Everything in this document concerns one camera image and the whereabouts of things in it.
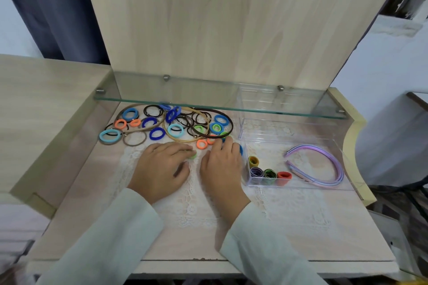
lace doily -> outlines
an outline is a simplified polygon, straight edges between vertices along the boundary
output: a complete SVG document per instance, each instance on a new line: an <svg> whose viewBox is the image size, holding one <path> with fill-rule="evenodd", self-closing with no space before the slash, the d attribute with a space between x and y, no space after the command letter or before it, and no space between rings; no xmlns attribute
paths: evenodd
<svg viewBox="0 0 428 285"><path fill-rule="evenodd" d="M128 142L138 143L141 138L141 134L134 133L128 136ZM140 146L125 148L108 184L109 196L104 209L128 185L143 150L155 142L147 139ZM169 142L169 139L165 137L161 142ZM198 150L197 157L189 161L190 176L184 185L174 194L153 205L167 227L216 228L220 223L220 214L209 196L206 196L199 179L199 165L204 154L205 151ZM302 164L305 164L304 157L301 160ZM328 237L337 235L322 190L248 186L243 186L243 189L266 218L273 221L287 235L315 234Z"/></svg>

person's left hand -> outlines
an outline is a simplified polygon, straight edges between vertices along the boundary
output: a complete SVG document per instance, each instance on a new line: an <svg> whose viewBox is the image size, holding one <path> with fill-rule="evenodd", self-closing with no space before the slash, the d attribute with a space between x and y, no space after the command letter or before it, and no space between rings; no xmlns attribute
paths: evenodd
<svg viewBox="0 0 428 285"><path fill-rule="evenodd" d="M171 195L189 177L189 163L184 161L195 153L184 143L151 144L139 158L128 188L144 197L150 205Z"/></svg>

light green sleeve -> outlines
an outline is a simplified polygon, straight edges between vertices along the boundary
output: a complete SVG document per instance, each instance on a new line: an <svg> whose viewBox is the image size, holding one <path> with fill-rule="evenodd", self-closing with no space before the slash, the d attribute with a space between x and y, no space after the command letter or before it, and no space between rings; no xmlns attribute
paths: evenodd
<svg viewBox="0 0 428 285"><path fill-rule="evenodd" d="M37 285L122 285L162 229L153 207L126 188Z"/></svg>
<svg viewBox="0 0 428 285"><path fill-rule="evenodd" d="M256 284L326 285L253 203L236 218L220 253Z"/></svg>

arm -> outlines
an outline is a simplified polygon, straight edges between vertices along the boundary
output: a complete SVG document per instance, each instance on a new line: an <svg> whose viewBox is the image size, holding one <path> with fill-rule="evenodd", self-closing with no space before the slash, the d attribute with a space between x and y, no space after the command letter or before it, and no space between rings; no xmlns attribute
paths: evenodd
<svg viewBox="0 0 428 285"><path fill-rule="evenodd" d="M183 185L194 154L175 142L148 146L128 187L37 285L122 285L163 229L152 204Z"/></svg>
<svg viewBox="0 0 428 285"><path fill-rule="evenodd" d="M239 144L229 136L223 145L216 140L201 162L202 182L230 226L220 253L257 284L326 284L250 202L241 171Z"/></svg>

hand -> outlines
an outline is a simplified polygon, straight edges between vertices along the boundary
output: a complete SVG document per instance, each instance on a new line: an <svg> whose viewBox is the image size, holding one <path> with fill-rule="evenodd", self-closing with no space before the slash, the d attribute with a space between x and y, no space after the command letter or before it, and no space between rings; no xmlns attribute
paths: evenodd
<svg viewBox="0 0 428 285"><path fill-rule="evenodd" d="M184 143L154 143L148 146L136 165L128 188L153 204L178 190L190 174L185 161L196 151Z"/></svg>
<svg viewBox="0 0 428 285"><path fill-rule="evenodd" d="M201 162L201 180L229 226L250 202L241 186L242 157L239 144L228 136L217 139Z"/></svg>

